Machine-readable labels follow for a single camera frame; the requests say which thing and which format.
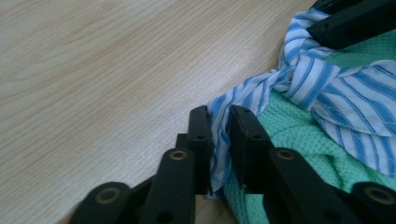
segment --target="light wood surface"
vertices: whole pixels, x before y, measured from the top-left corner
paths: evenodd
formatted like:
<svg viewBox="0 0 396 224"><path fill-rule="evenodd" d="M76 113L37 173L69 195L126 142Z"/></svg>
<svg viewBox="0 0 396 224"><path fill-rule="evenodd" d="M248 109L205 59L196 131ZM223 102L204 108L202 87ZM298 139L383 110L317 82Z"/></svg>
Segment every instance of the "light wood surface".
<svg viewBox="0 0 396 224"><path fill-rule="evenodd" d="M190 110L274 68L313 3L0 0L0 223L56 223L153 175ZM230 223L217 205L197 222Z"/></svg>

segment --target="green textured cloth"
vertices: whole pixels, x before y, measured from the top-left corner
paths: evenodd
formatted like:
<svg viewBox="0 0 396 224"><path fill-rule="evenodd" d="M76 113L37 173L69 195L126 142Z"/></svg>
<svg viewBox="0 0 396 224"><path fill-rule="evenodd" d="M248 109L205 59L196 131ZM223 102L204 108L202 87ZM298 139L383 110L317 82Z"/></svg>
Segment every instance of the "green textured cloth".
<svg viewBox="0 0 396 224"><path fill-rule="evenodd" d="M326 61L343 67L356 67L383 59L396 60L396 32L394 31L337 50Z"/></svg>
<svg viewBox="0 0 396 224"><path fill-rule="evenodd" d="M351 67L382 59L396 60L396 33L339 50L327 58L329 63ZM396 189L396 179L365 166L340 148L317 124L313 116L273 91L259 121L276 147L299 151L315 171L329 184L350 191L353 184L372 181ZM240 223L268 223L262 196L245 194L232 173L224 194Z"/></svg>

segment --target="blue striped shirt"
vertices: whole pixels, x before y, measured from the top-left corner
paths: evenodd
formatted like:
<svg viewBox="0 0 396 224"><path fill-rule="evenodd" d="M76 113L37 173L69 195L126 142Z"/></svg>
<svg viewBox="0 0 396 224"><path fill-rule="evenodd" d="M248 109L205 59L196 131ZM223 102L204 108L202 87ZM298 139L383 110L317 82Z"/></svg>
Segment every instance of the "blue striped shirt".
<svg viewBox="0 0 396 224"><path fill-rule="evenodd" d="M384 175L396 176L396 61L351 68L326 63L333 50L322 47L306 31L326 17L314 9L296 14L286 33L279 67L248 78L207 104L216 146L211 161L214 191L231 172L231 142L226 132L230 105L247 107L259 116L271 90L283 92L310 111L350 155Z"/></svg>

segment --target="brass grommet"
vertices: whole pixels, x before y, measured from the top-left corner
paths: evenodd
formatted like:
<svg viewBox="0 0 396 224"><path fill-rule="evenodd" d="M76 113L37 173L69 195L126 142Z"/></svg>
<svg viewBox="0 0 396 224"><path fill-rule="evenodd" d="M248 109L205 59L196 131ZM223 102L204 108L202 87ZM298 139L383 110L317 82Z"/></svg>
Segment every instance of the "brass grommet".
<svg viewBox="0 0 396 224"><path fill-rule="evenodd" d="M376 188L376 187L368 187L364 190L364 193L371 199L378 203L391 205L396 203L396 199L389 194L387 191Z"/></svg>
<svg viewBox="0 0 396 224"><path fill-rule="evenodd" d="M287 151L287 150L279 150L276 155L283 159L283 160L287 160L287 161L291 161L295 159L294 153Z"/></svg>
<svg viewBox="0 0 396 224"><path fill-rule="evenodd" d="M108 188L100 191L96 195L96 202L99 204L108 204L113 203L120 197L120 190L116 188Z"/></svg>
<svg viewBox="0 0 396 224"><path fill-rule="evenodd" d="M170 157L172 160L182 161L187 158L187 153L185 153L184 151L174 151L171 153Z"/></svg>

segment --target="blue and white striped cloth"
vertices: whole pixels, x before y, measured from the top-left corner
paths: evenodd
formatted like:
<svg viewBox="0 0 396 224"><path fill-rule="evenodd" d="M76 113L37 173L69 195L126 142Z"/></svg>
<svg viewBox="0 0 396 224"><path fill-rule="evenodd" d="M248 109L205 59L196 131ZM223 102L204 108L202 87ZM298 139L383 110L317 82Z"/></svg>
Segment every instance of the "blue and white striped cloth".
<svg viewBox="0 0 396 224"><path fill-rule="evenodd" d="M272 89L310 111L350 155L384 175L396 176L396 61L353 68L326 63L333 50L321 47L306 28L327 16L314 9L296 14L279 67L248 78L208 103L216 146L211 161L214 191L223 187L231 172L226 133L230 105L247 107L259 116Z"/></svg>

